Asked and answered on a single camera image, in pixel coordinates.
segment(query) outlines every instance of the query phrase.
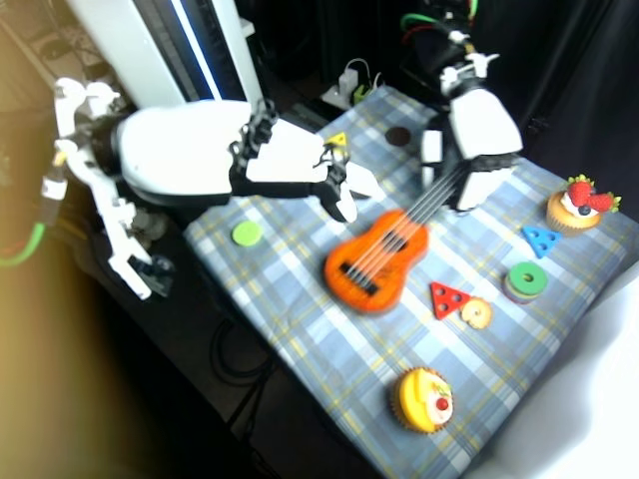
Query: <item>green cable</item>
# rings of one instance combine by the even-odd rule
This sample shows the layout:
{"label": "green cable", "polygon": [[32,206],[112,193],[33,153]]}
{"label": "green cable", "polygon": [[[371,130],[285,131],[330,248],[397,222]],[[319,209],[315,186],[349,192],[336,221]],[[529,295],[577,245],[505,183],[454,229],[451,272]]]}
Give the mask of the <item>green cable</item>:
{"label": "green cable", "polygon": [[11,257],[0,257],[0,267],[17,266],[27,260],[38,248],[46,228],[44,224],[36,223],[31,230],[31,237],[29,238],[29,242],[24,246],[24,249]]}
{"label": "green cable", "polygon": [[470,0],[470,15],[469,15],[470,20],[475,18],[478,7],[479,7],[479,0]]}
{"label": "green cable", "polygon": [[418,13],[406,13],[401,20],[399,20],[399,26],[401,30],[406,30],[408,22],[427,22],[427,23],[437,23],[437,21],[432,17],[426,17],[425,15],[420,15]]}

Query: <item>checkered tablecloth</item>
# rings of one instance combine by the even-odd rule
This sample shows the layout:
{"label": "checkered tablecloth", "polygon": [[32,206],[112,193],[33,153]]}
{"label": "checkered tablecloth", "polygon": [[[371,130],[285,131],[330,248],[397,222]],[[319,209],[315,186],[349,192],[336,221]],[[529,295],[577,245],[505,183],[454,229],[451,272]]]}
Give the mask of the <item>checkered tablecloth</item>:
{"label": "checkered tablecloth", "polygon": [[[418,145],[432,112],[381,88],[321,133],[346,131],[352,159],[372,169],[386,198],[358,202],[353,225],[334,222],[318,199],[237,199],[192,223],[186,237],[211,275],[363,454],[389,477],[458,476],[515,407],[588,304],[637,254],[639,226],[607,215],[596,230],[563,239],[535,258],[522,226],[545,227],[548,195],[564,182],[521,160],[511,179],[480,208],[430,222],[427,256],[411,271],[398,305],[382,316],[360,315],[336,302],[322,281],[326,255],[366,231],[383,212],[408,208],[421,193]],[[386,142],[394,126],[411,131],[403,148]],[[259,223],[264,237],[246,248],[233,226]],[[519,306],[500,292],[518,262],[534,260],[547,290]],[[474,330],[458,316],[433,318],[432,281],[481,296],[492,324]],[[404,429],[388,407],[389,389],[405,370],[426,365],[452,385],[453,417],[432,435]]]}

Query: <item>plaid tablecloth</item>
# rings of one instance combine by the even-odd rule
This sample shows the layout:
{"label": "plaid tablecloth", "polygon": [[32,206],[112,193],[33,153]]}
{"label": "plaid tablecloth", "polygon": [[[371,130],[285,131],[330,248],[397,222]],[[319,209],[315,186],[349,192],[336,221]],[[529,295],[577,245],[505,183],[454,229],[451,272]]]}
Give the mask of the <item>plaid tablecloth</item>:
{"label": "plaid tablecloth", "polygon": [[[352,159],[372,169],[386,198],[358,202],[353,225],[330,219],[315,198],[237,199],[209,210],[186,231],[211,275],[273,346],[363,454],[389,477],[456,477],[508,416],[557,351],[588,304],[637,253],[639,226],[607,215],[596,230],[563,239],[538,260],[520,232],[545,227],[548,195],[564,181],[521,160],[511,179],[480,208],[460,217],[442,211],[430,222],[427,256],[410,273],[401,304],[382,316],[336,302],[322,281],[326,255],[367,230],[383,212],[408,208],[421,193],[418,145],[432,112],[381,88],[321,133],[346,131]],[[411,131],[403,148],[384,133]],[[259,223],[264,237],[246,248],[233,226]],[[547,290],[519,306],[500,291],[510,266],[534,260]],[[492,304],[492,324],[474,330],[458,316],[435,320],[429,285],[439,281]],[[447,427],[421,435],[404,429],[388,407],[389,389],[405,370],[427,365],[452,385]]]}

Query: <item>toy guitar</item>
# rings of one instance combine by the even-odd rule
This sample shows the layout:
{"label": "toy guitar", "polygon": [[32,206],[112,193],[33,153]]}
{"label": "toy guitar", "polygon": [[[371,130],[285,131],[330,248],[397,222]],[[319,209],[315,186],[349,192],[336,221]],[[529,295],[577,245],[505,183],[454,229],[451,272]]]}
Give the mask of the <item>toy guitar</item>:
{"label": "toy guitar", "polygon": [[463,164],[432,184],[407,212],[392,210],[362,236],[334,249],[324,277],[344,303],[362,312],[383,312],[401,297],[408,271],[428,248],[425,223],[455,192]]}

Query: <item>guitar body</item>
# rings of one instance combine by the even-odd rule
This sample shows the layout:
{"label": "guitar body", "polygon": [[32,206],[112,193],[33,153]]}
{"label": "guitar body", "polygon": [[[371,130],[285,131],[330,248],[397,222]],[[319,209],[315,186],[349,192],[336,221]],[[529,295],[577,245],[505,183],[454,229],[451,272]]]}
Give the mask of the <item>guitar body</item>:
{"label": "guitar body", "polygon": [[[402,220],[399,228],[397,222]],[[397,304],[410,268],[427,248],[426,227],[410,221],[402,210],[390,211],[366,233],[328,255],[326,284],[353,309],[384,312]]]}

